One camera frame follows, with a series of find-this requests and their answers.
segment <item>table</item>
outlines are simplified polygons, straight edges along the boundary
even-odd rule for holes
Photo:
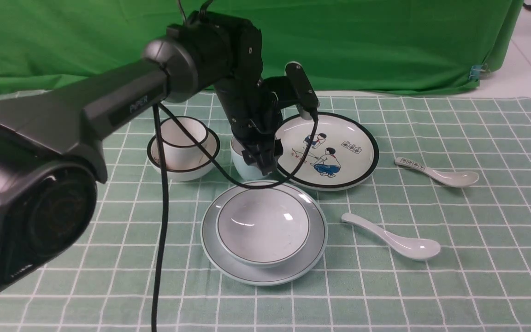
[[[381,151],[358,187],[309,193],[329,222],[318,266],[291,284],[246,286],[224,277],[200,245],[200,222],[230,185],[216,170],[171,183],[159,302],[163,332],[531,332],[531,99],[320,97],[321,111],[360,121]],[[230,167],[230,128],[201,93],[169,106],[219,134]],[[288,110],[289,115],[295,110]],[[61,257],[0,295],[0,331],[149,331],[161,205],[146,161],[147,111],[105,141],[110,181],[86,234]],[[395,156],[480,181],[449,189],[394,165]],[[428,263],[401,258],[365,231],[359,214],[403,236],[443,245]]]

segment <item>white spoon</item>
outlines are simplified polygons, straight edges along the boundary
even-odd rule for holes
[[[384,240],[399,254],[414,261],[427,261],[440,253],[441,246],[434,240],[414,239],[390,233],[372,222],[352,213],[344,213],[341,221],[367,229]]]
[[[400,166],[407,166],[418,170],[429,176],[430,178],[440,181],[449,187],[464,188],[475,184],[478,181],[478,173],[476,172],[442,172],[434,170],[428,166],[422,165],[411,159],[397,157],[395,164]]]

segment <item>black cord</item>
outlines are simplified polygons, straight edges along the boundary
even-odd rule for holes
[[[206,0],[202,6],[200,6],[200,18],[204,18],[206,16],[206,12],[208,11],[208,7],[210,4],[212,4],[214,0]]]
[[[299,162],[299,164],[296,166],[295,170],[292,171],[292,173],[290,173],[286,178],[284,178],[284,179],[282,179],[282,180],[280,180],[280,181],[278,181],[276,183],[271,183],[271,184],[266,184],[266,185],[247,185],[247,184],[240,183],[239,181],[236,181],[230,175],[228,175],[227,172],[224,170],[224,168],[222,168],[220,166],[220,164],[215,160],[215,158],[206,149],[204,149],[204,147],[200,143],[198,143],[198,141],[192,136],[192,134],[190,134],[190,132],[188,132],[186,130],[186,128],[181,124],[181,122],[179,122],[177,117],[175,115],[173,115],[173,113],[171,113],[171,111],[169,111],[169,109],[167,107],[165,107],[161,103],[158,104],[158,106],[165,113],[167,113],[167,115],[169,115],[169,117],[171,119],[173,119],[173,122],[175,122],[175,124],[177,124],[179,129],[182,130],[183,133],[190,140],[192,140],[194,142],[194,145],[196,145],[196,147],[198,147],[202,151],[202,153],[204,153],[204,155],[206,155],[206,157],[208,157],[208,159],[221,172],[221,174],[223,174],[223,176],[225,178],[227,178],[227,180],[232,182],[234,185],[236,185],[238,187],[245,188],[245,189],[271,189],[271,188],[277,187],[278,185],[284,184],[284,183],[288,182],[291,178],[293,178],[296,175],[296,173],[299,172],[299,170],[301,169],[301,166],[304,164],[304,161],[306,160],[306,157],[308,155],[310,147],[313,144],[314,136],[315,136],[315,134],[317,132],[317,126],[319,125],[319,118],[317,117],[317,115],[315,113],[312,114],[312,118],[313,118],[313,121],[314,121],[313,130],[310,133],[310,138],[308,139],[308,144],[306,146],[306,149],[304,150],[303,157],[301,158],[301,161]]]
[[[183,11],[182,6],[182,0],[177,0],[177,8],[179,9],[179,13],[182,15],[183,24],[185,25],[188,21],[188,17],[186,16],[186,13]]]
[[[161,120],[159,118],[159,107],[153,105],[153,117],[157,142],[162,142]],[[165,151],[159,150],[159,166],[161,169],[161,185],[163,187],[163,216],[161,218],[161,229],[159,235],[159,247],[157,248],[157,262],[155,268],[155,278],[153,287],[153,303],[151,305],[151,332],[157,332],[157,307],[159,305],[159,289],[161,284],[161,269],[163,265],[163,255],[165,251],[165,240],[167,238],[167,223],[169,220],[169,183],[167,179],[167,164],[165,162]]]

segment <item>white cup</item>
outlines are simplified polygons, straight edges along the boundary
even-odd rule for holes
[[[255,165],[247,165],[243,159],[243,146],[235,137],[230,139],[230,154],[232,155],[232,163],[236,171],[245,181],[253,181],[256,179],[263,179],[267,176],[261,174],[261,171]]]
[[[208,128],[200,120],[189,116],[177,116],[183,127],[194,139],[206,148]],[[161,124],[163,149],[168,167],[171,170],[189,170],[198,166],[204,154],[179,128],[172,118]]]

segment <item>green cloth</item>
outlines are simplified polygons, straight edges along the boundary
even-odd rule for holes
[[[188,13],[201,1],[183,0]],[[289,61],[315,89],[459,93],[503,63],[522,0],[216,0],[263,32],[264,77]],[[0,0],[0,94],[54,89],[139,59],[175,0]]]

